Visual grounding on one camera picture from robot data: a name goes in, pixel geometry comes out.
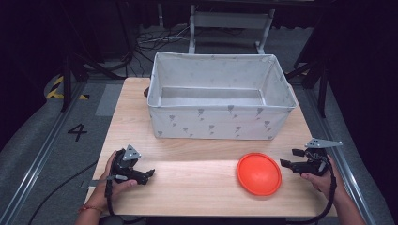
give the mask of wooden table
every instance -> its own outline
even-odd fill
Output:
[[[135,170],[156,169],[146,186],[123,193],[113,204],[118,215],[313,217],[327,203],[312,185],[281,167],[282,184],[276,193],[255,196],[237,180],[237,163],[246,154],[261,152],[279,159],[294,157],[311,138],[300,107],[292,111],[273,141],[156,139],[144,90],[149,79],[128,78],[123,85],[93,179],[99,179],[114,150],[131,144],[142,157]],[[332,208],[329,216],[336,216]]]

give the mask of floor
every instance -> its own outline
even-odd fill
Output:
[[[148,77],[151,60],[157,52],[188,52],[187,31],[183,25],[171,34],[160,27],[142,29],[129,66],[114,73]],[[312,29],[271,29],[265,51],[277,56],[283,71],[292,71],[311,33]],[[256,53],[253,44],[258,38],[255,30],[205,29],[197,34],[196,53]],[[118,62],[109,61],[104,66],[115,64]],[[48,94],[57,78],[58,74],[54,74],[43,95]],[[322,119],[314,106],[317,88],[304,90],[299,83],[301,79],[297,77],[289,82],[294,86],[310,131],[316,138],[332,138],[344,143],[337,151],[341,151],[353,174],[350,181],[354,183],[348,188],[359,187],[360,195],[354,197],[364,203],[367,221],[369,224],[394,224],[383,196],[349,136],[332,91],[328,89],[327,118]],[[84,202],[121,87],[121,81],[93,73],[87,83],[73,84],[75,100],[66,112],[60,112],[62,99],[51,97],[21,127],[0,154],[0,212],[3,215],[0,224],[73,224],[76,211]],[[81,95],[89,98],[79,99]],[[69,132],[78,128],[87,132],[80,136]],[[154,220],[149,218],[148,224],[154,224],[150,223]],[[335,217],[326,217],[319,224],[338,224],[338,221]]]

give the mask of white fabric storage box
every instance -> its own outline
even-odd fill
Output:
[[[157,138],[272,140],[297,101],[275,55],[158,52],[147,104]]]

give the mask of hazard tape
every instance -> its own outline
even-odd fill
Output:
[[[47,94],[47,98],[60,98],[60,99],[64,98],[64,94],[56,93],[56,90],[58,89],[59,85],[63,81],[64,81],[64,76],[59,75],[58,78],[55,80],[55,82],[53,84],[53,87],[51,88],[50,92]],[[90,99],[90,95],[80,95],[79,99],[80,100],[89,100]]]

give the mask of red plate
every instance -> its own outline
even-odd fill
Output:
[[[255,195],[273,194],[282,182],[279,166],[262,153],[250,153],[241,158],[237,177],[240,184]]]

